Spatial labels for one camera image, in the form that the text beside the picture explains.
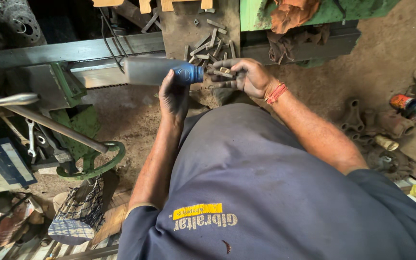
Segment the hand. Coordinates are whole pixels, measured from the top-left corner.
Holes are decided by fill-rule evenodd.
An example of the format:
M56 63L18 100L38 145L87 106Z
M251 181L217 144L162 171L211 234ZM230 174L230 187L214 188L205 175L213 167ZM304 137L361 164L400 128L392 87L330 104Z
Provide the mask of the hand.
M174 70L170 70L161 83L159 91L161 118L174 123L182 123L189 110L190 86L180 86L174 82Z
M269 74L266 68L253 59L230 59L218 61L213 64L216 69L220 67L230 68L231 71L237 72L234 80L214 75L214 70L209 70L212 82L218 82L215 87L232 87L244 91L251 97L264 98L269 96L277 86L279 80Z

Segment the man's right hand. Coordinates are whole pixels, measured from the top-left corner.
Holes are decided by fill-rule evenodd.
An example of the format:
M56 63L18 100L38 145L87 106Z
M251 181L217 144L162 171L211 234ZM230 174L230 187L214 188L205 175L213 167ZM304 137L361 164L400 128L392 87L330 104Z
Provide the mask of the man's right hand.
M213 64L216 69L229 68L237 72L234 79L213 74L213 69L208 71L211 81L216 82L215 87L232 87L244 91L251 97L264 98L270 95L277 86L279 80L269 74L266 68L253 59L230 59L218 61Z

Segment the man's left hand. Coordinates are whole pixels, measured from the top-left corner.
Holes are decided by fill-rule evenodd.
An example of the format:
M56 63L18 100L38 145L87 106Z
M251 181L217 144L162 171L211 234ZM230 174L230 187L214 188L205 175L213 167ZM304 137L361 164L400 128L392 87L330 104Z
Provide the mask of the man's left hand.
M190 86L174 84L174 70L170 70L161 83L159 92L161 118L176 124L183 123L189 110Z

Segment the orange rag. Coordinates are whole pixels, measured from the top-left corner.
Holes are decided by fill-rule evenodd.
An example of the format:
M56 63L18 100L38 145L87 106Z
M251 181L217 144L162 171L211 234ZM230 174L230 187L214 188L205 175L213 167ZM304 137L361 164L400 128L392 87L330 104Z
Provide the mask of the orange rag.
M271 29L284 34L308 21L317 12L319 0L274 0L278 7L270 13Z

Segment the handwheel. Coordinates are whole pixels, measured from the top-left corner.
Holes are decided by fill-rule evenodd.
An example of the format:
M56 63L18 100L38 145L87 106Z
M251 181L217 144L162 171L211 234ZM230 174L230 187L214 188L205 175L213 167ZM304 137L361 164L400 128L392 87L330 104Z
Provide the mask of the handwheel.
M77 174L68 174L62 167L57 167L57 174L64 179L64 180L86 180L100 174L105 173L106 171L112 169L115 165L117 165L121 160L123 160L124 155L126 154L126 150L124 148L123 143L116 142L116 141L106 141L103 144L109 147L109 151L118 151L118 154L112 158L108 163L101 165L97 168L94 168L94 160L97 156L101 153L98 151L94 151L90 154L86 154L83 157L83 171Z

